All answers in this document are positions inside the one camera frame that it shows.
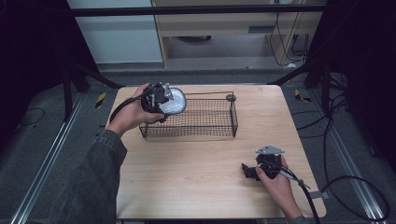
hand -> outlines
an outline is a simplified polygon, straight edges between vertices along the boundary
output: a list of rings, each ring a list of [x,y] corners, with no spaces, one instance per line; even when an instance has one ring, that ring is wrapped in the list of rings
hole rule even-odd
[[[140,86],[132,97],[137,97],[149,86],[149,84],[145,84]],[[117,116],[111,121],[111,123],[106,127],[108,130],[111,130],[117,133],[120,137],[131,130],[142,122],[148,122],[153,120],[163,119],[163,114],[151,114],[143,110],[140,100],[136,100],[128,105],[126,105]]]
[[[280,157],[280,160],[283,166],[288,167],[283,156]],[[287,220],[292,220],[303,215],[294,200],[290,181],[285,176],[277,175],[274,179],[271,179],[260,167],[256,167],[256,172],[271,198],[285,214]]]

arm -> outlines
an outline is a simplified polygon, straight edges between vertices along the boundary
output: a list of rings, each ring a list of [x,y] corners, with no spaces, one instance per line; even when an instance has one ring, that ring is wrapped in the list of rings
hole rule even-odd
[[[288,166],[284,157],[281,157],[282,165]],[[276,205],[285,214],[286,220],[289,223],[307,223],[300,208],[294,200],[293,192],[291,191],[290,181],[283,175],[277,175],[274,179],[270,179],[260,167],[256,167],[257,175],[264,184],[271,198]]]
[[[149,84],[136,90],[139,95]],[[140,123],[162,119],[143,111],[140,101],[125,106],[96,138],[51,207],[49,223],[116,223],[120,167],[127,149],[122,135]]]

black wire mesh basket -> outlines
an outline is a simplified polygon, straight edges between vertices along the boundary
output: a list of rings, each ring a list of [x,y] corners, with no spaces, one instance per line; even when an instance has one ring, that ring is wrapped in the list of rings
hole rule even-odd
[[[142,123],[144,138],[185,135],[236,136],[238,121],[232,91],[185,93],[187,106],[183,113],[172,115],[163,123]]]

wall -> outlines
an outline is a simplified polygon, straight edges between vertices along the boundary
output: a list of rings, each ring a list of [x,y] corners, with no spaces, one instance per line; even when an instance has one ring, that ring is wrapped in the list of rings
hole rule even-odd
[[[149,0],[68,0],[71,8],[151,7]],[[76,18],[95,62],[162,63],[153,16]]]

light wood tabletop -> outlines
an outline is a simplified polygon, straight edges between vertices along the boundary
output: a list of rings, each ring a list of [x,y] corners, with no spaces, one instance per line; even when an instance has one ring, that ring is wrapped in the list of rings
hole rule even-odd
[[[245,178],[241,163],[255,166],[256,149],[285,150],[289,168],[317,191],[303,146],[282,90],[270,85],[177,86],[185,93],[233,91],[238,120],[236,137],[186,136],[143,138],[138,128],[122,142],[128,153],[120,170],[118,218],[261,218],[283,217],[260,181]],[[113,109],[136,88],[119,90]],[[312,217],[307,199],[291,182],[297,204]],[[314,199],[320,217],[322,199]]]

